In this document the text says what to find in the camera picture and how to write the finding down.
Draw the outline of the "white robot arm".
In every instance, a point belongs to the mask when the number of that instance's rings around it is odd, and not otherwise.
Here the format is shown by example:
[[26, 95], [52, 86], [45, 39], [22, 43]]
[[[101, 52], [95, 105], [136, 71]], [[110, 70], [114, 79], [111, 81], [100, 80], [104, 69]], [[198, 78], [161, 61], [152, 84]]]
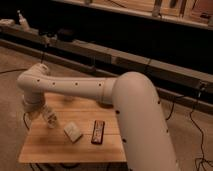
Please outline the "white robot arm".
[[18, 76], [17, 84], [27, 112], [45, 105], [46, 92], [111, 104], [129, 171], [181, 171], [160, 98], [146, 75], [54, 77], [46, 65], [37, 63]]

